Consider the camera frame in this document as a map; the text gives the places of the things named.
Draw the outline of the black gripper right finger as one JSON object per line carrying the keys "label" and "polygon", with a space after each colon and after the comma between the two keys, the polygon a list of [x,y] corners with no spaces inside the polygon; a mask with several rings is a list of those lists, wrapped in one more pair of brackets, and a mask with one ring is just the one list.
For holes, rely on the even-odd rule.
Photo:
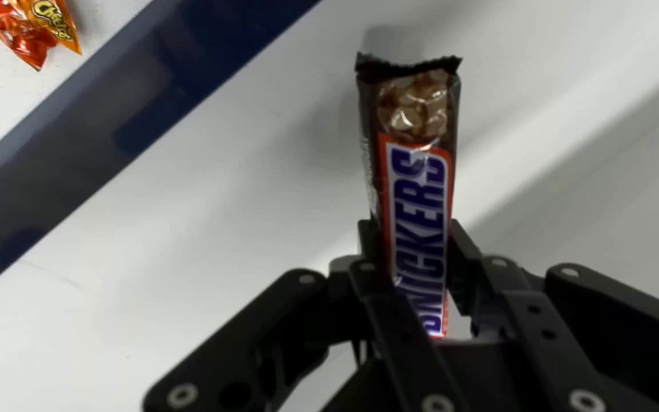
{"label": "black gripper right finger", "polygon": [[450,296],[526,370],[526,412],[659,412],[659,298],[582,264],[542,278],[450,222]]}

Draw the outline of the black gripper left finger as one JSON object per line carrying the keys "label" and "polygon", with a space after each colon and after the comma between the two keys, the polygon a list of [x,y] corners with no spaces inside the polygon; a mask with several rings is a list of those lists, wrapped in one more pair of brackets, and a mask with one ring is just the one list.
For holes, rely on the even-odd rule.
{"label": "black gripper left finger", "polygon": [[141,412],[280,412],[299,382],[348,343],[357,370],[323,412],[467,412],[441,350],[379,272],[379,230],[328,272],[295,267],[170,368]]}

